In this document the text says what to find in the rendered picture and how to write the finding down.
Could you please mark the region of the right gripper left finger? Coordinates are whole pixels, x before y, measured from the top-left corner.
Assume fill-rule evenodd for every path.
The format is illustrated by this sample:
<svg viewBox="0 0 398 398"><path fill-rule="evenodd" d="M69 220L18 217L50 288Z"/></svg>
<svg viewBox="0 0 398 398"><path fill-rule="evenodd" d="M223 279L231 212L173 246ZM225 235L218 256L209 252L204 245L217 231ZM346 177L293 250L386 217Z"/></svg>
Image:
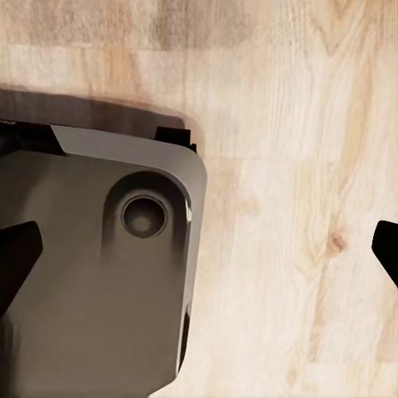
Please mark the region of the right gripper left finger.
<svg viewBox="0 0 398 398"><path fill-rule="evenodd" d="M36 221L0 230L0 320L42 251L41 232Z"/></svg>

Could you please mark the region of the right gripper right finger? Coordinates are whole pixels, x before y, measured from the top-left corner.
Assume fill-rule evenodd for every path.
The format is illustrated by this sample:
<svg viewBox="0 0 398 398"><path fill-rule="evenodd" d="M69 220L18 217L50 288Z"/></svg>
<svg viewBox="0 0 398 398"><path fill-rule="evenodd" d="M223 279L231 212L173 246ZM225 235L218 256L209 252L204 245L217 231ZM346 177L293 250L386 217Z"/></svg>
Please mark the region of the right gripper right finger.
<svg viewBox="0 0 398 398"><path fill-rule="evenodd" d="M398 286L398 224L381 220L374 232L372 251Z"/></svg>

